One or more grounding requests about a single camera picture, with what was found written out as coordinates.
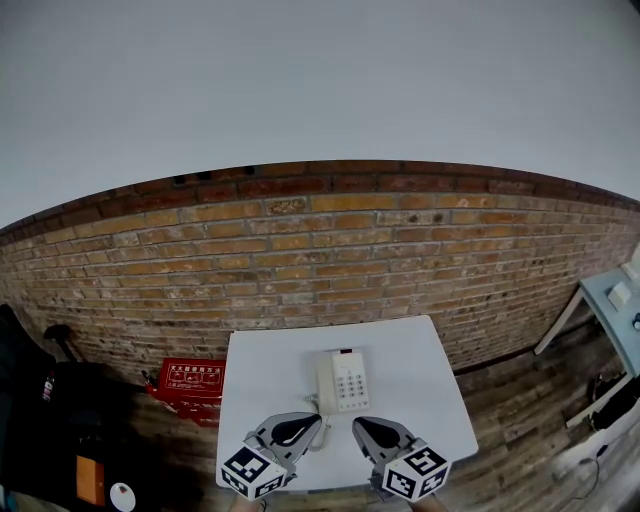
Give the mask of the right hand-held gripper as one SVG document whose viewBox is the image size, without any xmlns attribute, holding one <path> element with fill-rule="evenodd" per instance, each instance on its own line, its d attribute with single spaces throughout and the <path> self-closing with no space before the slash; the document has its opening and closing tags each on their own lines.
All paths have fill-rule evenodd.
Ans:
<svg viewBox="0 0 640 512">
<path fill-rule="evenodd" d="M 352 433 L 363 456 L 381 476 L 382 490 L 417 502 L 446 483 L 451 462 L 400 423 L 358 416 L 352 422 Z"/>
</svg>

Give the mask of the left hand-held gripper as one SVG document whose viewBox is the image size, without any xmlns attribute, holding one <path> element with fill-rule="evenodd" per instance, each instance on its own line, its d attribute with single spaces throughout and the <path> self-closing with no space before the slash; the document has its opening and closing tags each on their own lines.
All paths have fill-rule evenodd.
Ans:
<svg viewBox="0 0 640 512">
<path fill-rule="evenodd" d="M 322 417 L 290 412 L 268 417 L 250 431 L 240 449 L 220 468 L 222 481 L 249 501 L 257 501 L 297 477 L 296 463 L 323 449 Z"/>
</svg>

